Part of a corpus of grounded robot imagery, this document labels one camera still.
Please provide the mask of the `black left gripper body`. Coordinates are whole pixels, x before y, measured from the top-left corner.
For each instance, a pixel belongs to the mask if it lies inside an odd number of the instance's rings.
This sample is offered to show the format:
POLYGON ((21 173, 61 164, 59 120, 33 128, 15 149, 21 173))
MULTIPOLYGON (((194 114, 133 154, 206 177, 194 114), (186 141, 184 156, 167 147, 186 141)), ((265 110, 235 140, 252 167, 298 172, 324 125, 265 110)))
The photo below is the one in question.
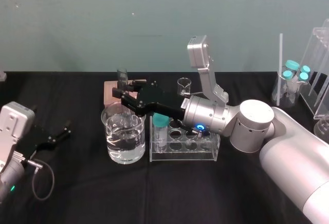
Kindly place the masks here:
POLYGON ((17 152, 24 158, 32 158, 42 150, 53 150, 56 146, 56 139, 48 131, 40 126, 33 126, 17 144, 17 152))

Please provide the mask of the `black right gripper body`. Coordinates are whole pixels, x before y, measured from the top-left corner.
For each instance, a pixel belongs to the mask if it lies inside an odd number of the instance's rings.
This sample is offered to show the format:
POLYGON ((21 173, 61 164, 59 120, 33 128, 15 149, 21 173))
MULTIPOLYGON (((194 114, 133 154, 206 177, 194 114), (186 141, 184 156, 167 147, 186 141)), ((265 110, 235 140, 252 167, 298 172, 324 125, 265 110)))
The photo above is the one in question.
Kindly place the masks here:
POLYGON ((146 83, 138 88, 135 114, 158 113, 182 121, 185 115, 185 108, 182 107, 184 100, 183 96, 166 92, 155 83, 146 83))

